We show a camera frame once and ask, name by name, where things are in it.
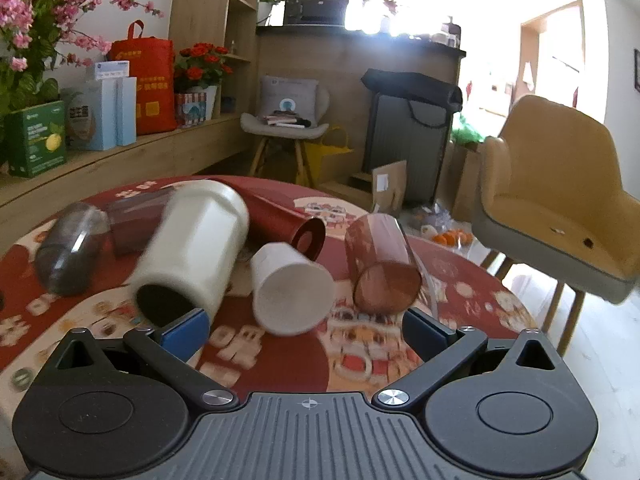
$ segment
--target flower pot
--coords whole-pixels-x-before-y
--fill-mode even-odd
[[[258,3],[258,26],[264,26],[267,24],[267,20],[269,16],[271,16],[271,11],[273,10],[273,4],[268,2],[259,2]]]
[[[204,92],[175,95],[175,120],[181,128],[204,122],[206,109],[207,95]]]
[[[205,94],[207,94],[207,108],[206,108],[205,117],[204,117],[205,121],[209,121],[213,116],[213,105],[216,103],[217,91],[218,91],[218,87],[214,85],[208,86],[206,88],[203,88],[201,86],[192,86],[187,90],[187,92],[194,93],[194,94],[201,93],[201,92],[204,92]]]

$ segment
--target white cup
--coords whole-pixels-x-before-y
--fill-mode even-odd
[[[264,245],[251,259],[254,317],[274,335],[297,335],[317,326],[334,304],[334,279],[286,243]]]
[[[198,307],[213,322],[248,229],[246,205],[229,186],[198,180],[177,190],[130,278],[147,319],[164,326]]]

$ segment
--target black counter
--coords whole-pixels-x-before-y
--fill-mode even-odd
[[[276,27],[256,27],[255,33],[258,36],[266,36],[269,34],[277,35],[297,35],[306,34],[310,36],[351,36],[355,38],[371,38],[373,41],[388,41],[397,46],[411,45],[423,47],[427,51],[439,52],[447,54],[449,56],[455,56],[457,58],[466,57],[466,52],[458,48],[452,48],[450,46],[433,43],[429,40],[411,39],[408,35],[401,34],[400,36],[390,36],[383,32],[377,34],[366,34],[361,30],[347,30],[340,25],[281,25]]]

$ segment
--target red tote bag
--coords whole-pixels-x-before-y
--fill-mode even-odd
[[[133,37],[138,24],[140,34]],[[109,60],[128,60],[129,75],[138,78],[136,91],[136,129],[138,135],[168,132],[177,128],[174,107],[174,43],[143,38],[145,24],[129,25],[126,40],[114,41]]]

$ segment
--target brown plastic cup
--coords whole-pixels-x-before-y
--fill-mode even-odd
[[[398,314],[418,298],[422,275],[398,221],[369,214],[344,237],[353,303],[368,314]]]
[[[108,203],[113,253],[123,256],[144,251],[162,221],[162,213],[175,190],[171,187],[143,192]]]

